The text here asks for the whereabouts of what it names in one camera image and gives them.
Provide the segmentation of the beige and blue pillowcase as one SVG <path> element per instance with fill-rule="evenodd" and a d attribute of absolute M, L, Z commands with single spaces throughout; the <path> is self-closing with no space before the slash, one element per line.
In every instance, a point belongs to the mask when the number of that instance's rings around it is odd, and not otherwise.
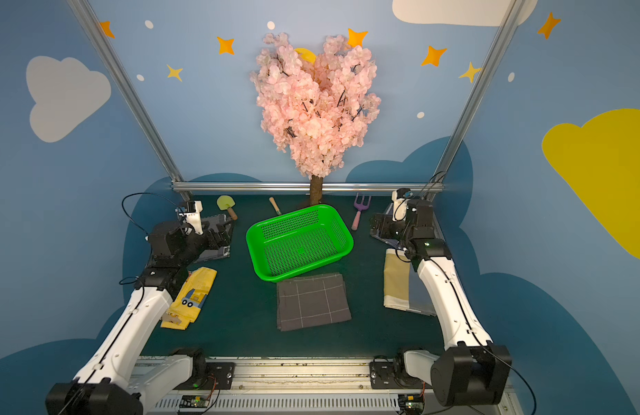
<path fill-rule="evenodd" d="M 411 263 L 399 251 L 387 249 L 384 265 L 384 306 L 423 316 L 437 316 L 428 290 Z"/>

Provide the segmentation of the dark grey checked pillowcase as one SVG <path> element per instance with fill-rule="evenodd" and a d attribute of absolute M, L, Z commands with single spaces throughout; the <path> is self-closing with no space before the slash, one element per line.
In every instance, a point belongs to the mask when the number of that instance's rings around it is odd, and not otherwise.
<path fill-rule="evenodd" d="M 342 274 L 289 278 L 277 283 L 277 327 L 302 330 L 352 319 Z"/>

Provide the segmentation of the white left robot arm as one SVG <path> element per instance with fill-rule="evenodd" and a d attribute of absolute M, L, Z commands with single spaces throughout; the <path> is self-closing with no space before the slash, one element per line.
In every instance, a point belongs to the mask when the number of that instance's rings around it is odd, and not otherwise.
<path fill-rule="evenodd" d="M 224 214 L 156 225 L 147 241 L 147 265 L 114 328 L 68 383 L 55 384 L 45 398 L 50 414 L 146 414 L 185 383 L 207 386 L 211 376 L 202 349 L 181 348 L 164 358 L 143 380 L 130 379 L 153 330 L 189 277 L 190 265 L 228 247 L 234 222 Z"/>

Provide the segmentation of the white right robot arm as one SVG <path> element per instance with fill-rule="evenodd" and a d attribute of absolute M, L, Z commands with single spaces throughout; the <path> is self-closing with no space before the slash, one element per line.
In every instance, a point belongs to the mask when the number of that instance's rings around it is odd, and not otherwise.
<path fill-rule="evenodd" d="M 510 353 L 492 341 L 471 308 L 450 249 L 436 232 L 432 204 L 406 193 L 395 191 L 387 211 L 371 220 L 372 236 L 389 246 L 384 304 L 435 316 L 444 351 L 402 352 L 394 358 L 394 380 L 403 387 L 414 381 L 430 386 L 444 407 L 497 405 L 512 370 Z"/>

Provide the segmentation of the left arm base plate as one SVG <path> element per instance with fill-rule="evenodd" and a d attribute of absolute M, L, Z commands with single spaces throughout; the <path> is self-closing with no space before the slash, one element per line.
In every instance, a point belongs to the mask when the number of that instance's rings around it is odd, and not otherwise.
<path fill-rule="evenodd" d="M 179 391 L 191 390 L 230 390 L 235 378 L 235 363 L 209 361 L 200 377 L 191 377 L 176 387 Z"/>

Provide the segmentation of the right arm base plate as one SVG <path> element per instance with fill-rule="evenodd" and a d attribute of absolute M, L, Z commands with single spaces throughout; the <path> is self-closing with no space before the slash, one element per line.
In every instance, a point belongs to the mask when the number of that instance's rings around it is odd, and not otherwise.
<path fill-rule="evenodd" d="M 375 390 L 408 389 L 408 386 L 396 376 L 394 366 L 389 361 L 371 361 L 369 378 L 371 388 Z"/>

